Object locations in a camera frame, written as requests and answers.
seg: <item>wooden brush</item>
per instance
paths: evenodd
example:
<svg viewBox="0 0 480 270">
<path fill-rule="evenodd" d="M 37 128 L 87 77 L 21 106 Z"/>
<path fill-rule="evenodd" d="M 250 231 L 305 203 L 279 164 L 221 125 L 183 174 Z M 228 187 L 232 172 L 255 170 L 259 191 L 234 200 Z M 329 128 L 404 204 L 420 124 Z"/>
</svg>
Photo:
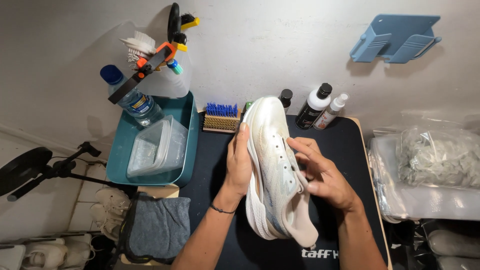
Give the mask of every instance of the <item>wooden brush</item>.
<svg viewBox="0 0 480 270">
<path fill-rule="evenodd" d="M 203 131 L 235 133 L 240 123 L 241 109 L 237 105 L 207 103 Z"/>
</svg>

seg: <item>bottle label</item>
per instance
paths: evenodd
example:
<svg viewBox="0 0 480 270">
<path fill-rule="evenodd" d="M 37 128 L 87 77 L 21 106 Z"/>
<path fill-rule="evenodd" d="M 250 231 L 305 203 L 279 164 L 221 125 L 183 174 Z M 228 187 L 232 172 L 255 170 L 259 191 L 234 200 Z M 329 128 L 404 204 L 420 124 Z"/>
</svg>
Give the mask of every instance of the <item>bottle label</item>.
<svg viewBox="0 0 480 270">
<path fill-rule="evenodd" d="M 321 110 L 314 110 L 307 102 L 305 102 L 303 108 L 295 118 L 295 124 L 301 129 L 309 129 L 320 113 L 322 113 Z"/>
<path fill-rule="evenodd" d="M 322 115 L 320 115 L 317 121 L 315 121 L 314 125 L 318 130 L 323 130 L 335 117 L 336 115 L 331 115 L 330 113 L 325 111 L 324 113 L 322 113 Z"/>
<path fill-rule="evenodd" d="M 151 96 L 142 95 L 138 100 L 130 103 L 133 113 L 142 113 L 146 112 L 149 108 L 152 107 L 153 99 Z"/>
</svg>

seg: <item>plastic water bottle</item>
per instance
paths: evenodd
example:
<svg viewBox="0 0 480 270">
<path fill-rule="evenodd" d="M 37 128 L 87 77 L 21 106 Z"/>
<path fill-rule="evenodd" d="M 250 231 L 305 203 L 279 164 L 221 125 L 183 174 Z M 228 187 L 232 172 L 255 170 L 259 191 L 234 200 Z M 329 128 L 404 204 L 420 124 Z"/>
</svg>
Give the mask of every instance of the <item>plastic water bottle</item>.
<svg viewBox="0 0 480 270">
<path fill-rule="evenodd" d="M 114 65 L 106 65 L 100 70 L 100 76 L 108 83 L 111 96 L 128 78 Z M 152 96 L 142 94 L 136 87 L 117 103 L 142 126 L 150 126 L 165 117 L 162 108 Z"/>
</svg>

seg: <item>gray microfiber cloth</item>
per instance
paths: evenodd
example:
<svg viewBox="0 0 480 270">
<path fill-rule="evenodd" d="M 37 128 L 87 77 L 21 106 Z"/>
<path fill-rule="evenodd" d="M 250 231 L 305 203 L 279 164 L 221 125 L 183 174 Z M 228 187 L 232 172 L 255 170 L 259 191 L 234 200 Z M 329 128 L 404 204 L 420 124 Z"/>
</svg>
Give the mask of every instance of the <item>gray microfiber cloth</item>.
<svg viewBox="0 0 480 270">
<path fill-rule="evenodd" d="M 173 258 L 190 237 L 190 198 L 155 199 L 142 192 L 129 238 L 137 256 Z"/>
</svg>

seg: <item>hand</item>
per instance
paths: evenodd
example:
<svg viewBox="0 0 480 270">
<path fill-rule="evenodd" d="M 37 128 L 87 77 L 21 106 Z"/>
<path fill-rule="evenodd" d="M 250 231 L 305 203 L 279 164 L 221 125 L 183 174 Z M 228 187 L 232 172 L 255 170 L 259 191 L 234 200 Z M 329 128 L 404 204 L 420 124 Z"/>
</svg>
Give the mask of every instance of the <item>hand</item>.
<svg viewBox="0 0 480 270">
<path fill-rule="evenodd" d="M 241 123 L 239 132 L 228 144 L 227 175 L 223 186 L 238 196 L 238 200 L 247 194 L 252 177 L 252 160 L 247 149 L 250 130 L 247 123 Z"/>
<path fill-rule="evenodd" d="M 343 212 L 362 206 L 360 198 L 335 164 L 322 156 L 315 140 L 297 137 L 288 138 L 287 143 L 298 151 L 295 154 L 297 162 L 307 166 L 307 170 L 302 171 L 302 174 L 311 180 L 307 187 L 308 192 L 324 198 Z"/>
</svg>

